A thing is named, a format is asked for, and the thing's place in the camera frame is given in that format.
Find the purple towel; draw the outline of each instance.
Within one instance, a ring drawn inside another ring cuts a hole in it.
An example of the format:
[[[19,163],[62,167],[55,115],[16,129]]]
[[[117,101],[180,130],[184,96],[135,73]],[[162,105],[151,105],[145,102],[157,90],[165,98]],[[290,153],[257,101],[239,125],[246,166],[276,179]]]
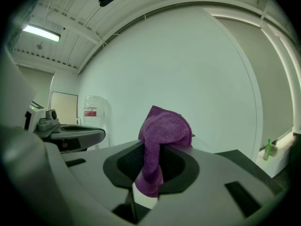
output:
[[[163,184],[159,166],[160,144],[191,146],[191,128],[180,114],[153,105],[138,139],[145,140],[144,166],[135,185],[142,194],[155,198],[158,197],[159,186]]]

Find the white surface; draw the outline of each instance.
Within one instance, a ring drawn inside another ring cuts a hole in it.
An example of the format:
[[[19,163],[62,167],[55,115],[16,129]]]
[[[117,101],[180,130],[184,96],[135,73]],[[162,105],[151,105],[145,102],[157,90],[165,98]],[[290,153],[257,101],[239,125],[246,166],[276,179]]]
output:
[[[266,34],[277,51],[288,77],[291,97],[293,100],[293,131],[298,131],[301,129],[301,90],[297,70],[284,44],[280,38],[275,35],[275,32],[271,29],[271,27],[263,24],[262,31]]]
[[[263,113],[262,113],[262,101],[261,101],[261,95],[260,90],[258,86],[258,82],[254,73],[254,70],[250,64],[250,61],[248,60],[245,52],[241,48],[240,44],[237,42],[237,40],[234,38],[234,36],[229,32],[228,29],[226,29],[217,19],[213,18],[207,11],[202,10],[204,14],[207,14],[207,17],[210,18],[228,37],[228,39],[231,41],[233,46],[236,48],[237,52],[240,55],[240,58],[243,61],[243,64],[245,66],[245,69],[248,73],[249,80],[252,85],[253,90],[253,96],[254,96],[254,102],[255,102],[255,108],[256,108],[256,128],[255,128],[255,139],[254,139],[254,146],[253,151],[251,155],[251,160],[256,161],[258,151],[260,148],[261,138],[262,138],[262,129],[263,129]]]
[[[290,55],[290,57],[293,61],[294,67],[295,67],[297,75],[298,75],[299,84],[301,86],[301,57],[300,57],[300,54],[297,52],[297,50],[294,47],[294,45],[292,44],[292,42],[286,36],[284,36],[282,33],[278,33],[276,35],[280,38],[281,42],[285,46],[288,54]]]
[[[133,183],[133,195],[134,195],[134,201],[148,209],[153,209],[157,202],[158,198],[150,198],[148,196],[145,196],[142,194],[138,188],[136,187],[135,183]]]
[[[26,111],[36,91],[14,65],[7,50],[2,50],[0,57],[0,124],[23,128]]]
[[[108,101],[100,96],[87,96],[85,98],[84,112],[95,112],[96,116],[84,116],[83,125],[101,128],[105,131],[105,138],[88,150],[95,150],[110,146],[111,109]]]
[[[48,108],[50,85],[53,74],[21,66],[19,66],[18,68],[22,75],[27,79],[28,83],[31,84],[31,86],[37,92],[33,100],[44,108]]]
[[[77,95],[79,89],[79,78],[76,74],[56,70],[53,76],[52,91]]]
[[[53,92],[50,109],[55,109],[61,124],[77,124],[77,96]]]
[[[293,103],[285,68],[272,43],[260,28],[218,19],[246,53],[258,81],[263,108],[261,146],[277,140],[293,127]]]
[[[17,65],[22,65],[32,69],[39,69],[45,72],[54,73],[57,70],[68,71],[70,73],[76,73],[77,69],[65,66],[61,63],[58,63],[41,56],[35,56],[29,54],[28,52],[13,51],[13,58]]]
[[[23,33],[16,49],[69,68],[79,69],[110,36],[133,20],[156,9],[188,2],[206,2],[244,8],[257,16],[264,12],[266,0],[115,0],[99,8],[96,0],[40,0],[31,24],[61,34],[59,43]],[[293,27],[275,3],[266,7],[266,16],[294,39]],[[43,50],[36,48],[43,41]]]
[[[267,161],[263,159],[264,150],[260,151],[256,160],[257,166],[264,170],[271,178],[276,176],[288,164],[292,141],[292,133],[287,134],[281,140],[277,141],[278,153],[275,157],[270,155]]]
[[[33,104],[35,105],[35,103],[32,102],[28,106],[27,110],[27,112],[31,114],[27,131],[31,133],[33,133],[36,130],[39,120],[42,118],[46,118],[46,108],[38,109],[35,106],[32,106]],[[24,116],[23,129],[25,128],[26,119],[27,118]]]
[[[231,35],[208,16],[197,8],[180,8],[124,31],[82,74],[79,116],[85,96],[106,98],[112,107],[113,144],[118,145],[137,139],[151,106],[157,105],[188,121],[194,140],[206,145],[196,143],[196,148],[213,153],[239,149],[251,158],[261,105],[255,105]]]
[[[201,5],[201,7],[214,17],[230,18],[245,23],[253,24],[254,26],[258,27],[260,27],[260,24],[262,22],[262,20],[258,16],[237,8],[228,8],[214,4]]]

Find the gray machine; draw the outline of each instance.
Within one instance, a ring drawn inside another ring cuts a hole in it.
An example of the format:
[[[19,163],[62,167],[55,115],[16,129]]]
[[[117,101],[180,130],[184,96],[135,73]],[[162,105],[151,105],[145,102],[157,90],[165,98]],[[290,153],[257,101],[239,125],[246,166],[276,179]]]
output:
[[[26,112],[24,129],[56,144],[61,152],[83,151],[105,138],[105,131],[100,128],[60,124],[55,110],[46,110],[34,101]]]
[[[9,178],[50,225],[232,226],[246,222],[274,197],[266,185],[226,158],[162,145],[165,182],[155,208],[139,220],[132,184],[143,167],[142,141],[61,153],[34,133],[0,132]]]

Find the white wall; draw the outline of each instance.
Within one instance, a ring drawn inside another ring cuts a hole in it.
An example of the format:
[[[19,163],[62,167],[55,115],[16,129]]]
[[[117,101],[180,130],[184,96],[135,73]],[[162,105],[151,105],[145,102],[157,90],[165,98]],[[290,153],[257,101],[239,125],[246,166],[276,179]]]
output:
[[[22,128],[24,115],[36,91],[15,66],[7,49],[0,53],[0,60],[0,124]]]
[[[52,91],[77,95],[79,89],[79,78],[63,70],[56,70],[53,77]]]
[[[94,58],[80,78],[78,115],[85,96],[107,99],[117,145],[137,139],[157,105],[182,114],[194,147],[251,157],[262,123],[252,72],[219,22],[201,9],[178,8],[131,26]]]
[[[61,124],[77,124],[77,96],[53,92],[50,109],[55,109]]]
[[[53,74],[22,66],[19,66],[18,68],[22,75],[27,79],[28,83],[37,92],[33,100],[47,108]]]
[[[293,102],[285,68],[272,43],[256,26],[218,19],[235,37],[255,72],[261,93],[263,132],[261,146],[277,140],[293,127]]]
[[[284,65],[293,99],[293,132],[301,133],[300,56],[294,45],[274,27],[264,24],[262,30],[273,44]]]

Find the ceiling light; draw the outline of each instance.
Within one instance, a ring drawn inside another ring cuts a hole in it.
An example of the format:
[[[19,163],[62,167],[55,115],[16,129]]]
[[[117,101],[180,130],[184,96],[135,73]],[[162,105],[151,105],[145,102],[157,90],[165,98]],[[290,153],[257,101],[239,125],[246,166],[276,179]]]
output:
[[[53,40],[55,42],[58,42],[60,40],[61,35],[55,32],[52,32],[50,30],[47,30],[45,28],[41,28],[35,25],[27,25],[23,31],[30,32],[39,36],[42,36],[44,38]]]

